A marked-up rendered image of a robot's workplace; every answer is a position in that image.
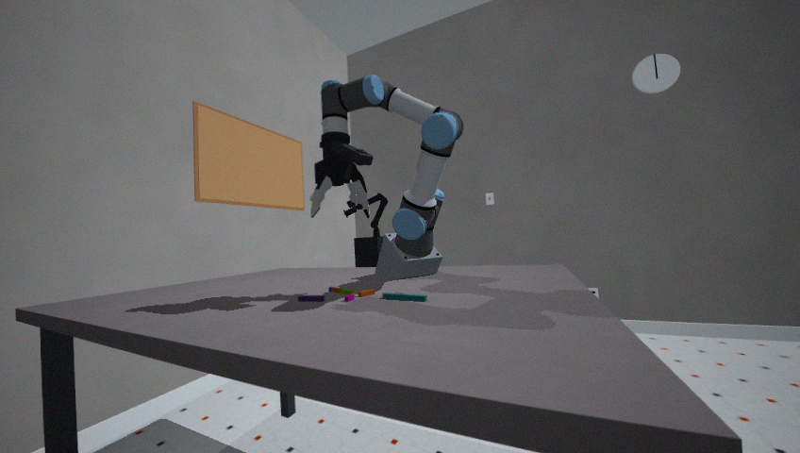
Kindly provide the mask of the turquoise rod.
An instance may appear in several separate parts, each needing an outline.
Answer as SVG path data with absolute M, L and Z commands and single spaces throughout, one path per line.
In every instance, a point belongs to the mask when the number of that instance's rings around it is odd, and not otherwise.
M 397 300 L 411 300 L 411 301 L 426 301 L 426 295 L 418 294 L 382 294 L 383 299 L 397 299 Z

